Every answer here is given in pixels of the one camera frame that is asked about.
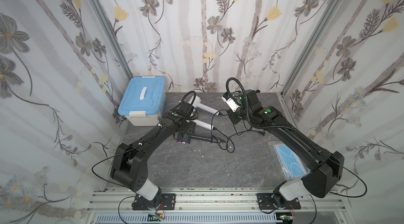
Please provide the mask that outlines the dark grey pink hair dryer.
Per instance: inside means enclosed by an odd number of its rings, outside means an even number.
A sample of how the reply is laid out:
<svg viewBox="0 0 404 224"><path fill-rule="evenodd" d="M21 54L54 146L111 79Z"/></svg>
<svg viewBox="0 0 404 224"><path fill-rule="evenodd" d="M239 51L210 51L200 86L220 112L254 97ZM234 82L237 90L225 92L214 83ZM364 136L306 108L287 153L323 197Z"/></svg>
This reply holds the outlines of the dark grey pink hair dryer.
<svg viewBox="0 0 404 224"><path fill-rule="evenodd" d="M204 136L198 136L198 135L191 135L187 133L178 133L177 137L174 137L174 139L178 143L182 144L190 144L192 140L199 140L199 141L204 141L208 143L225 143L225 140L222 140L221 138L216 138L215 136L212 136L211 138L204 137Z"/></svg>

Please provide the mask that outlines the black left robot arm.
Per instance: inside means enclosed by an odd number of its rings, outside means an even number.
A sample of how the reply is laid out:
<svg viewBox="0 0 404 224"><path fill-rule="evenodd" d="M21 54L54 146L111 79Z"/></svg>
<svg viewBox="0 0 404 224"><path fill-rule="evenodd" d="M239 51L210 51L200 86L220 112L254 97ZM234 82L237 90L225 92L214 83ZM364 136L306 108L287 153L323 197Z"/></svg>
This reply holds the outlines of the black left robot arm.
<svg viewBox="0 0 404 224"><path fill-rule="evenodd" d="M148 160L153 152L170 136L186 131L192 125L193 109L189 112L172 110L139 140L120 144L113 159L110 178L112 184L123 186L140 196L142 205L154 210L162 204L162 190L148 178Z"/></svg>

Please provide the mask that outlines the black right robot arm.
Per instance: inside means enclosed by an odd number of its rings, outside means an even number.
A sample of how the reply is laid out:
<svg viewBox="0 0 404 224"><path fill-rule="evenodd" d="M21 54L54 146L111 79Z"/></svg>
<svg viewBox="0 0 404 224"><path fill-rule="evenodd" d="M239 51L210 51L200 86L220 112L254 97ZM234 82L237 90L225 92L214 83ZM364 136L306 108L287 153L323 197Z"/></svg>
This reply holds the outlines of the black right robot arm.
<svg viewBox="0 0 404 224"><path fill-rule="evenodd" d="M344 156L314 143L275 107L262 106L255 91L248 90L238 96L226 92L222 100L229 107L229 118L233 124L243 120L255 129L269 132L296 154L308 169L305 175L275 188L271 202L276 208L285 208L303 196L325 198L341 180L345 170Z"/></svg>

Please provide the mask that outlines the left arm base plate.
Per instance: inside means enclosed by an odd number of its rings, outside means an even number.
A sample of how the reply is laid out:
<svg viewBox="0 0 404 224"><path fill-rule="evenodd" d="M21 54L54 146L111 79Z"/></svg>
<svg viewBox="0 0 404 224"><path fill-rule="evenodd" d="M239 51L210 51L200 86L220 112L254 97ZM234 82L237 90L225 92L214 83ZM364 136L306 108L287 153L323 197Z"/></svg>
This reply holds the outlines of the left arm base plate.
<svg viewBox="0 0 404 224"><path fill-rule="evenodd" d="M175 193L162 193L153 201L149 201L140 195L135 196L132 203L133 210L174 210L176 205Z"/></svg>

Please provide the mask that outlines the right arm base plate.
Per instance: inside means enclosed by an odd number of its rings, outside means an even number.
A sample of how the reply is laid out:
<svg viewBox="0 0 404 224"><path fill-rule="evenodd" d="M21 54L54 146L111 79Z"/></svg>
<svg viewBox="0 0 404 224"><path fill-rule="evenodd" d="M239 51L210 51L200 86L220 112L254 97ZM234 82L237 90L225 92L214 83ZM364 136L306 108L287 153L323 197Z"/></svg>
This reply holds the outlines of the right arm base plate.
<svg viewBox="0 0 404 224"><path fill-rule="evenodd" d="M273 196L272 193L257 193L256 196L260 210L300 210L302 208L297 198L286 201L279 196Z"/></svg>

